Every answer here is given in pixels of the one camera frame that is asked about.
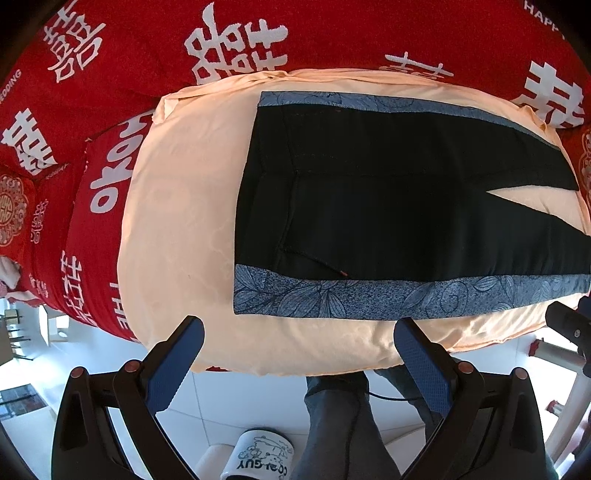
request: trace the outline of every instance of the gold emblem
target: gold emblem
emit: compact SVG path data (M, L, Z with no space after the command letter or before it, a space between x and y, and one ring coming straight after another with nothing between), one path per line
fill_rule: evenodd
M21 179L0 176L0 247L7 247L21 233L28 199Z

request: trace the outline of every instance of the white wall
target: white wall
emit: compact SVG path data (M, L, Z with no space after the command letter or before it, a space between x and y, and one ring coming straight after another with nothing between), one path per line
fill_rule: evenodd
M12 443L39 480L51 480L51 448L56 421L49 407L2 422Z
M29 383L28 371L21 368L18 361L10 360L0 366L0 390L8 390Z

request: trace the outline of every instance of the peach fabric cover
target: peach fabric cover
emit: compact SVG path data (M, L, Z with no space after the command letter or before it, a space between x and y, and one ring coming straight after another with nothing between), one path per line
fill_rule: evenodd
M233 312L236 199L263 90L357 92L472 106L519 123L554 145L560 140L528 106L395 72L259 72L162 98L131 180L118 261L122 302L137 338L152 348L193 314L206 329L195 372L216 365L253 374L321 375L400 364L392 340L395 322ZM492 193L591 232L578 192L532 186ZM580 296L563 301L575 306ZM541 328L549 303L419 325L448 351L466 351Z

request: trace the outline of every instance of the gray jeans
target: gray jeans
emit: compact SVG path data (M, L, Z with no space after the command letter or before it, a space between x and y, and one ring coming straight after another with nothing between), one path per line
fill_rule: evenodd
M376 371L406 398L419 397L413 378L404 366ZM367 379L355 374L357 390L328 388L309 379L305 397L310 414L310 434L306 449L291 480L398 480L400 471L390 457L375 424L369 405ZM426 434L441 419L424 401L413 403L426 424Z

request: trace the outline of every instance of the blue floral trim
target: blue floral trim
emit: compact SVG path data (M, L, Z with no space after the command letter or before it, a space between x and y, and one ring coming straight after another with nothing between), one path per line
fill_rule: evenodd
M443 115L462 116L484 120L497 125L503 125L530 135L545 143L549 147L559 150L556 145L536 135L520 124L507 120L501 116L474 108L471 106L452 105L451 103L436 102L419 98L388 97L381 95L366 95L364 93L339 92L262 92L258 106L293 105L328 105L354 110L384 113L442 113Z
M234 270L234 312L279 317L398 320L480 315L586 293L591 275L498 275L436 282L299 280Z

